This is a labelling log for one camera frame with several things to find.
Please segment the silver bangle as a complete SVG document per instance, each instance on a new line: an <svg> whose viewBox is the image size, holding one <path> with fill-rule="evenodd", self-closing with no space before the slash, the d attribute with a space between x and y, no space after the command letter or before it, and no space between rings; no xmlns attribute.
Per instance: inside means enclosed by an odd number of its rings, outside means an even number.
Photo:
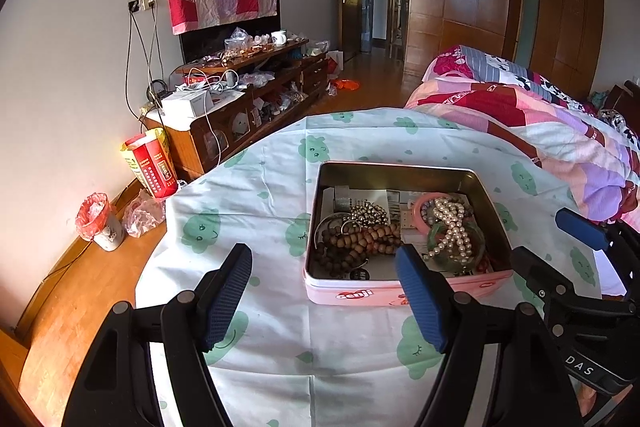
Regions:
<svg viewBox="0 0 640 427"><path fill-rule="evenodd" d="M352 219L349 212L336 212L322 218L312 230L312 245L315 251L320 251L320 244L329 237L342 234L352 234L361 230L360 225Z"/></svg>

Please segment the red yellow gift bag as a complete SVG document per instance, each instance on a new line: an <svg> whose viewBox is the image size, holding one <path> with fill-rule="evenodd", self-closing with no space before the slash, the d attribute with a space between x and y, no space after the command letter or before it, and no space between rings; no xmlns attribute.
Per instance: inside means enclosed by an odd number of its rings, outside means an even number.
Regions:
<svg viewBox="0 0 640 427"><path fill-rule="evenodd" d="M153 128L134 136L122 143L120 153L151 196L164 199L177 192L177 175L164 129Z"/></svg>

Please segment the red knotted cord charm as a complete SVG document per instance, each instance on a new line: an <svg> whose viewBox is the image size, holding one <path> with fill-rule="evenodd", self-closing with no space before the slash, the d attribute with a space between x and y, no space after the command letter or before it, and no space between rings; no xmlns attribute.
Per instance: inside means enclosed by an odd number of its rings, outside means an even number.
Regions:
<svg viewBox="0 0 640 427"><path fill-rule="evenodd" d="M495 273L500 270L499 263L495 262L495 259L488 254L484 254L483 257L478 260L475 268L473 269L474 275L482 275L488 273Z"/></svg>

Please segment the green jade bangle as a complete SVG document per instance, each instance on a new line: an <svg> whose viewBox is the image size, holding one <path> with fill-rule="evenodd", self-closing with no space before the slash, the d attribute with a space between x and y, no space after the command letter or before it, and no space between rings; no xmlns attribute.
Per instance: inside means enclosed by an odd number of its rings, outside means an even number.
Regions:
<svg viewBox="0 0 640 427"><path fill-rule="evenodd" d="M462 232L437 225L427 235L427 252L423 258L442 271L471 273L485 254L485 245L485 236L476 221L465 218Z"/></svg>

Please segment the black television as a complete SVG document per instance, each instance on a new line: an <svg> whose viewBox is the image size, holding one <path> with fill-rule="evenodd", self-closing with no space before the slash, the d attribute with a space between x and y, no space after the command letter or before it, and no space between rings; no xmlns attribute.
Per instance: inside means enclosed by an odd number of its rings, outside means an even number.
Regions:
<svg viewBox="0 0 640 427"><path fill-rule="evenodd" d="M248 49L250 38L256 35L269 35L280 28L280 0L278 0L276 16L189 31L177 37L180 41L183 60L189 63L222 50Z"/></svg>

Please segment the wall power outlet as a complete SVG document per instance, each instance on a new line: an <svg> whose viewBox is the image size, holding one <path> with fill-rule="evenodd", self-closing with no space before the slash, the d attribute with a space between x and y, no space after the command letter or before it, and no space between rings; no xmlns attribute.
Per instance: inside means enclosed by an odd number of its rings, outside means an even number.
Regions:
<svg viewBox="0 0 640 427"><path fill-rule="evenodd" d="M155 8L156 0L131 0L128 2L128 11L137 13L139 11L147 11Z"/></svg>

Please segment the orange item on floor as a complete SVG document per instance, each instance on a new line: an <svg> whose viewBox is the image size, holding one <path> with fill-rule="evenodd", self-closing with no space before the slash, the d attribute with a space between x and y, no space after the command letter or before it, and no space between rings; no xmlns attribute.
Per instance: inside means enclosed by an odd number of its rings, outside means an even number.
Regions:
<svg viewBox="0 0 640 427"><path fill-rule="evenodd" d="M333 83L337 90L357 91L360 88L360 83L357 80L335 79Z"/></svg>

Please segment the pink red patchwork quilt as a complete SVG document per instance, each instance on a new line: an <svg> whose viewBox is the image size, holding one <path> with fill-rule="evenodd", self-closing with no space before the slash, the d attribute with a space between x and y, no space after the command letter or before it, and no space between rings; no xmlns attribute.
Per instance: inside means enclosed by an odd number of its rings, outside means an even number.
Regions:
<svg viewBox="0 0 640 427"><path fill-rule="evenodd" d="M616 110L593 110L536 72L468 46L437 55L406 105L512 144L566 182L588 219L638 228L639 137Z"/></svg>

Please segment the white green cloud bedsheet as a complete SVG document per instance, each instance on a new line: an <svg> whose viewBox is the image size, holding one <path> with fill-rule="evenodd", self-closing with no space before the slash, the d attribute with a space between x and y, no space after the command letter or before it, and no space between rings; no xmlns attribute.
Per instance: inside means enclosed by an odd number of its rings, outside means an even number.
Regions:
<svg viewBox="0 0 640 427"><path fill-rule="evenodd" d="M565 182L464 124L405 109L312 116L169 197L136 303L168 303L243 243L245 291L204 355L232 423L409 426L442 355L409 308L398 249L493 306L541 306L510 267L518 246L597 297L593 252L555 225L565 207Z"/></svg>

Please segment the wooden headboard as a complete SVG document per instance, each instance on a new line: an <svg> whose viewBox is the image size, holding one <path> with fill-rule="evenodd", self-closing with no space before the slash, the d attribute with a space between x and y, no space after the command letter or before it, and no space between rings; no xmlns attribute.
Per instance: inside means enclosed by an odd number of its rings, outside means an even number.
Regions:
<svg viewBox="0 0 640 427"><path fill-rule="evenodd" d="M640 132L640 87L631 80L626 80L623 86L616 84L608 92L604 108L616 110L631 130Z"/></svg>

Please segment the wooden TV cabinet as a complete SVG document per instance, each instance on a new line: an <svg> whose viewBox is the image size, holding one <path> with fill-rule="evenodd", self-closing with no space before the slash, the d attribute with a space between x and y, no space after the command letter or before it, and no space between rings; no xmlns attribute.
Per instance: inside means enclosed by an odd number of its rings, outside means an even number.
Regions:
<svg viewBox="0 0 640 427"><path fill-rule="evenodd" d="M146 127L166 129L179 178L198 179L244 147L292 124L322 97L328 57L324 52L303 54L305 44L294 42L234 64L239 74L271 72L273 78L215 93L213 106L202 116L171 117L163 109L142 117Z"/></svg>

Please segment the white box on cabinet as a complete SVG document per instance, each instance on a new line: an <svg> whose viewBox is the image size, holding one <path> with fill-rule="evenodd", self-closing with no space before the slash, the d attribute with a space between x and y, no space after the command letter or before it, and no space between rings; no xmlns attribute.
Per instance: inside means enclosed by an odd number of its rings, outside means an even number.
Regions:
<svg viewBox="0 0 640 427"><path fill-rule="evenodd" d="M171 118L198 118L214 107L206 89L175 91L162 101L162 109Z"/></svg>

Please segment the pink plastic bag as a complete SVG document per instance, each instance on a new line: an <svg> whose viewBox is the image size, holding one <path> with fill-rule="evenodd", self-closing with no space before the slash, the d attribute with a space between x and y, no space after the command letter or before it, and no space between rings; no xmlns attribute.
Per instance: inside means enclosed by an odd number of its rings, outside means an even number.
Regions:
<svg viewBox="0 0 640 427"><path fill-rule="evenodd" d="M127 205L122 215L122 226L127 234L138 239L154 230L166 219L166 205L163 199L152 197L143 188Z"/></svg>

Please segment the pink bangle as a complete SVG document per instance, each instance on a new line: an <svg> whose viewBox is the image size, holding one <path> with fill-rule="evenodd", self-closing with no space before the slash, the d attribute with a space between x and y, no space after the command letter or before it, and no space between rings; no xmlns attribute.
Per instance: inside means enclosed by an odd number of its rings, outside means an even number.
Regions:
<svg viewBox="0 0 640 427"><path fill-rule="evenodd" d="M445 193L423 193L412 207L413 226L423 235L433 232L437 225L462 232L465 217L466 208L461 200Z"/></svg>

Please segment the pink metal tin box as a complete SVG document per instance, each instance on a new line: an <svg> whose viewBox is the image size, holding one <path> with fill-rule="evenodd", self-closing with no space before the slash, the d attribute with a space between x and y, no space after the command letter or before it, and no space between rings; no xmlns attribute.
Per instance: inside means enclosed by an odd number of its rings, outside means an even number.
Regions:
<svg viewBox="0 0 640 427"><path fill-rule="evenodd" d="M355 161L320 167L304 269L312 303L405 306L395 265L404 246L474 297L513 274L506 229L475 172Z"/></svg>

